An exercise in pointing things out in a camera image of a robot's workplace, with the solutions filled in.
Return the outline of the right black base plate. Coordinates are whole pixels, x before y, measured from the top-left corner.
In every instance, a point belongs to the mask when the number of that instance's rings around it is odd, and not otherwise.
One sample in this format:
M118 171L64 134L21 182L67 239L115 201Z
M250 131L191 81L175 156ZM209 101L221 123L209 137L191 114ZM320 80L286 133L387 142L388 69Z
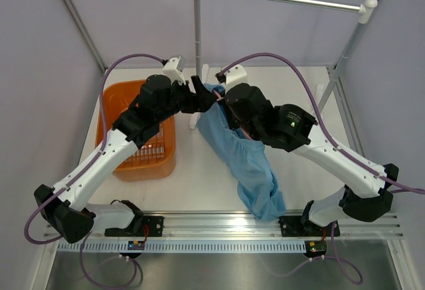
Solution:
M304 216L285 215L278 218L282 237L323 237L330 236L334 228L334 236L340 236L338 224L328 224L326 227L310 222Z

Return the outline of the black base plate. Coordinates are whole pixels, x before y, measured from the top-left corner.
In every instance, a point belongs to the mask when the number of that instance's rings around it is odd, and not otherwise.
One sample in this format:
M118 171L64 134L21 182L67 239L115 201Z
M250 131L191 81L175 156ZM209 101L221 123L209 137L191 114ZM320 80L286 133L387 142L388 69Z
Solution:
M147 233L148 238L160 238L163 236L163 225L163 216L144 216L139 235L144 237Z
M328 224L326 227L310 222L304 216L285 215L278 218L282 237L323 237L330 236L334 228L334 236L340 236L338 224Z

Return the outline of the orange plastic basket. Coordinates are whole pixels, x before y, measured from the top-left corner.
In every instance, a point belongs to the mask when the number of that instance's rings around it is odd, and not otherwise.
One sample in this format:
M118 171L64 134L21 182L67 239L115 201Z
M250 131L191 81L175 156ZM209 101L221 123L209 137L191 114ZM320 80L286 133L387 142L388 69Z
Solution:
M144 83L145 80L118 82L104 90L104 115L108 129L139 94ZM115 169L113 175L124 182L167 177L175 169L175 147L175 120L170 117L160 124L154 137Z

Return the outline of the aluminium mounting rail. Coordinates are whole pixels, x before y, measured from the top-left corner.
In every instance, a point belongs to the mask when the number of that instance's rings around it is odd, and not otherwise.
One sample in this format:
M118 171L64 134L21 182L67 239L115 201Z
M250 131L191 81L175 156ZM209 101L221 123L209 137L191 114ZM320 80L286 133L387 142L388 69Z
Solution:
M163 240L277 240L282 237L277 220L255 220L247 211L147 211L162 216ZM403 230L396 214L388 213L366 223L352 218L338 220L342 240L402 240Z

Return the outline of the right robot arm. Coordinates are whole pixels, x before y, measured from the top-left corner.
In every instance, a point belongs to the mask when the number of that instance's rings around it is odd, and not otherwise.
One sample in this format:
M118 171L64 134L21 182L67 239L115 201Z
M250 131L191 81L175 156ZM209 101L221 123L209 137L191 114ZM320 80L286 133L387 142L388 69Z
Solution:
M300 219L306 234L343 218L374 222L390 211L393 195L385 177L397 175L394 165L375 165L340 143L333 145L315 117L293 104L273 106L256 86L238 84L225 92L224 102L251 138L304 157L343 182L337 192L307 203Z

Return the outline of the pink clothes hanger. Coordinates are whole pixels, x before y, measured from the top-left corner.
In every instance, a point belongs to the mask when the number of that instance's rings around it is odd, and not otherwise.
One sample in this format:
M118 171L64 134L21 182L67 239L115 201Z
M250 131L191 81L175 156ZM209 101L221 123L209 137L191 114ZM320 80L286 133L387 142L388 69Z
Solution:
M212 93L216 96L216 101L218 103L223 104L225 102L225 87L217 85L212 89Z

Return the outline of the metal corner frame post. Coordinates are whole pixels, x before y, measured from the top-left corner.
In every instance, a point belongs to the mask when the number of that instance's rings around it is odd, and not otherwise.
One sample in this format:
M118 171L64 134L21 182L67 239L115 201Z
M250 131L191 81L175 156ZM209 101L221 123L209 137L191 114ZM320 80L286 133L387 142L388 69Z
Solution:
M78 34L80 35L81 39L86 45L86 48L88 49L88 52L90 53L97 67L102 72L105 72L107 69L107 65L104 62L104 59L102 58L96 45L94 44L94 41L92 40L92 37L90 36L90 33L88 32L86 25L84 24L84 21L82 20L82 17L80 16L80 13L78 12L73 0L61 0L61 1L67 13L69 14L70 18L72 19L72 22L74 23L74 26L76 27L78 31Z

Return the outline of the white metal clothes rack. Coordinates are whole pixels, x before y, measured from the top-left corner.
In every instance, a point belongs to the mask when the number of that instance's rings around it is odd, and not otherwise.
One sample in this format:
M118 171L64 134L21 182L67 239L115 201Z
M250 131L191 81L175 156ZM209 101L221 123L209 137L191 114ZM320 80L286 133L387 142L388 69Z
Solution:
M317 0L263 0L263 1L273 1L291 5L301 5L322 9L330 9L336 11L344 11L355 13L358 16L357 24L353 33L351 34L349 41L345 45L343 52L335 65L335 71L330 77L329 82L326 87L320 93L318 110L323 111L331 92L333 91L338 79L339 73L344 68L348 62L349 57L352 55L355 44L358 39L366 29L366 26L377 8L379 2L378 0L365 0L364 3L360 5L348 5L342 3L332 3L327 1L317 1ZM202 67L202 49L201 49L201 0L193 0L193 9L194 9L194 21L195 21L195 69L196 73L201 73Z

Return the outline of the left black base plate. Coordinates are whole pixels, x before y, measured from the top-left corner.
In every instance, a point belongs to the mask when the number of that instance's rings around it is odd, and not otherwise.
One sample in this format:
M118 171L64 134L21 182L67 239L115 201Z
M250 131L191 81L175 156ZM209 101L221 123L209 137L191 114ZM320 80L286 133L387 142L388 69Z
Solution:
M163 225L163 216L144 216L139 235L144 237L147 233L148 238L160 238L163 236Z

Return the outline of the blue shorts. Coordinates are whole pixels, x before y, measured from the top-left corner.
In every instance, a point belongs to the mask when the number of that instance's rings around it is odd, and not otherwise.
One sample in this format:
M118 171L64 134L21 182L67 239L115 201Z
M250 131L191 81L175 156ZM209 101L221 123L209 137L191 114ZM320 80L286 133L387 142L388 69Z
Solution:
M205 84L208 91L219 84ZM239 199L257 220L270 222L286 214L278 179L265 154L265 145L231 129L222 104L202 113L197 129L237 180Z

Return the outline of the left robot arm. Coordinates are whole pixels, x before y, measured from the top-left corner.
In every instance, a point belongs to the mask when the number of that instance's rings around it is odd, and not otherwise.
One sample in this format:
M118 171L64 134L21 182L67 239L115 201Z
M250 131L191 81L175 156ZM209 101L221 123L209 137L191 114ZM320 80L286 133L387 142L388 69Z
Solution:
M162 122L179 112L206 112L213 106L217 96L198 76L191 82L194 90L188 82L172 82L165 75L148 77L92 154L62 181L35 190L41 216L61 238L74 244L96 230L119 230L127 236L141 232L143 212L130 201L88 201L108 176L159 133Z

